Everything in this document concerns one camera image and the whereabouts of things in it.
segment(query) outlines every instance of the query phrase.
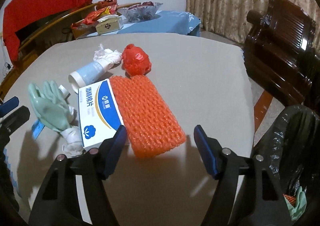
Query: blue logo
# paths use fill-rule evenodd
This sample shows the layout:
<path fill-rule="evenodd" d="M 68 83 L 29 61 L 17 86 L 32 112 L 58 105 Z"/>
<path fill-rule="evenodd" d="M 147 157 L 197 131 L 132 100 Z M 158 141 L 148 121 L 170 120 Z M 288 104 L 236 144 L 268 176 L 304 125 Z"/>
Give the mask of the blue logo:
<path fill-rule="evenodd" d="M 85 126 L 83 134 L 86 139 L 92 138 L 96 134 L 96 128 L 93 125 Z"/>

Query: metal screw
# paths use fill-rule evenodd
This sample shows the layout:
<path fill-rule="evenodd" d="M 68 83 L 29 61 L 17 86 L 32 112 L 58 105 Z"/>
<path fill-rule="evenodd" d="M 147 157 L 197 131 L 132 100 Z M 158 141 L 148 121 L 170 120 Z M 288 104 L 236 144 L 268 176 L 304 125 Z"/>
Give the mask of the metal screw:
<path fill-rule="evenodd" d="M 93 148 L 93 149 L 90 149 L 90 150 L 89 150 L 89 153 L 90 153 L 91 155 L 98 154 L 98 152 L 99 152 L 99 149 L 97 149 L 97 148 Z"/>
<path fill-rule="evenodd" d="M 230 155 L 231 154 L 231 150 L 228 148 L 224 148 L 222 149 L 222 153 L 224 153 L 225 155 Z"/>
<path fill-rule="evenodd" d="M 263 161 L 263 156 L 262 156 L 262 155 L 256 155 L 256 159 L 257 159 L 259 162 L 262 162 L 262 161 Z"/>
<path fill-rule="evenodd" d="M 57 156 L 57 160 L 58 161 L 62 161 L 64 159 L 65 155 L 64 154 L 60 154 Z"/>

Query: black plastic bag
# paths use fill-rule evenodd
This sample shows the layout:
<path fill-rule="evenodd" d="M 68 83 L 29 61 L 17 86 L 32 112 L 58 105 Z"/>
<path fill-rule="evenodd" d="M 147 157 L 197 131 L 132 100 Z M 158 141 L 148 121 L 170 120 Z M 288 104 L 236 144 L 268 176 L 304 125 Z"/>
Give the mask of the black plastic bag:
<path fill-rule="evenodd" d="M 303 105 L 285 108 L 254 147 L 263 155 L 284 194 L 301 186 L 307 208 L 294 225 L 320 225 L 320 119 Z"/>

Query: tissue box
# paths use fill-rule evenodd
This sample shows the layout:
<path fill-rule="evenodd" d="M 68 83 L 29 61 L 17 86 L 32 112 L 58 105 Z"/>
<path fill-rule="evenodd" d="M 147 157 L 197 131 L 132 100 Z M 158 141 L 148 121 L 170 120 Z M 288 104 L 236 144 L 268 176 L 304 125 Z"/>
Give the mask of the tissue box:
<path fill-rule="evenodd" d="M 120 30 L 123 27 L 121 17 L 110 18 L 96 25 L 96 30 L 99 35 Z"/>
<path fill-rule="evenodd" d="M 80 88 L 78 101 L 82 145 L 98 148 L 123 125 L 109 79 Z"/>

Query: small white box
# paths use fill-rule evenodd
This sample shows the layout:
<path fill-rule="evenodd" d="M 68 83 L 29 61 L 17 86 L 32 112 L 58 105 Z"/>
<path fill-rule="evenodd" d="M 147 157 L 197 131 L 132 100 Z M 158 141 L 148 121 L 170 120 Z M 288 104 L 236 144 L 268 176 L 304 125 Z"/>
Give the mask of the small white box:
<path fill-rule="evenodd" d="M 98 148 L 123 125 L 109 79 L 79 89 L 79 123 L 86 151 Z"/>

